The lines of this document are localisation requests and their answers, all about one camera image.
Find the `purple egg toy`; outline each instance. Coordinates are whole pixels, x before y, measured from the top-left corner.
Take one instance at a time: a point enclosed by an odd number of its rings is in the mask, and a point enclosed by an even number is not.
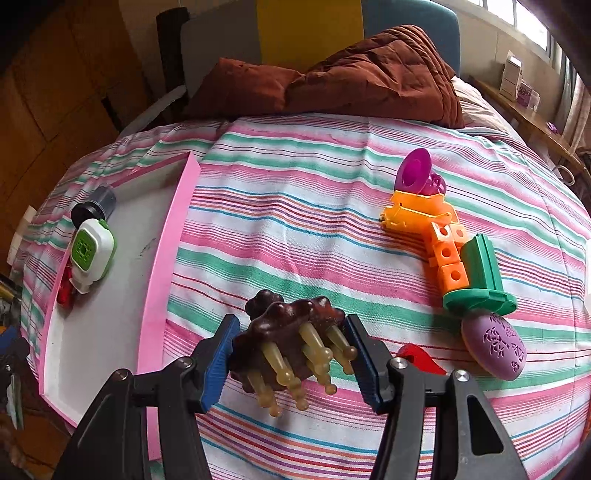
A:
[[[494,377],[514,380],[523,370],[525,345],[502,316],[487,310],[471,311],[462,320],[462,337],[474,359]]]

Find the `orange block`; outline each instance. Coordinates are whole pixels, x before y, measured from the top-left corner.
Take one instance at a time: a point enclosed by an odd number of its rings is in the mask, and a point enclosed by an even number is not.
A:
[[[468,275],[466,275],[466,269],[462,262],[440,267],[437,277],[439,278],[439,288],[443,295],[453,290],[468,288],[470,286]]]
[[[460,253],[457,251],[453,240],[445,240],[433,245],[433,253],[437,258],[437,265],[444,267],[460,261]]]
[[[460,250],[469,240],[466,227],[461,223],[451,223],[449,228],[452,232],[453,242],[456,244],[457,249]]]
[[[453,239],[450,225],[439,225],[435,222],[431,222],[427,227],[427,237],[431,240],[432,244]]]
[[[433,245],[443,242],[445,240],[452,240],[452,231],[448,226],[441,226],[435,222],[429,223],[429,226],[422,232],[427,255],[432,257],[434,255]]]

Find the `yellow panel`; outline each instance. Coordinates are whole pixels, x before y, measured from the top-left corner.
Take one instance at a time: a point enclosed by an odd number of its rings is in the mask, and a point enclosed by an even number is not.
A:
[[[262,62],[305,72],[363,39],[361,0],[257,0]]]

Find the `red toy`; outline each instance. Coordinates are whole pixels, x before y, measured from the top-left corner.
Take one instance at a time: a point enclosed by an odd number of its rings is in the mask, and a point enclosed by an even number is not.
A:
[[[70,260],[66,264],[64,274],[61,278],[60,288],[57,290],[56,302],[65,309],[71,309],[74,306],[75,291],[74,285],[71,284],[72,278],[72,264]]]
[[[433,358],[421,347],[414,343],[407,343],[403,345],[396,356],[400,356],[405,360],[411,362],[419,370],[436,375],[445,375],[446,372],[443,368],[435,363]]]

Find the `wooden floor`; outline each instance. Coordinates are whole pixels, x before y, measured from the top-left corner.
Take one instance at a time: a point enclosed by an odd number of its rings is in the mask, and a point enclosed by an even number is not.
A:
[[[0,72],[0,273],[27,206],[150,103],[118,0],[65,0],[33,31]]]

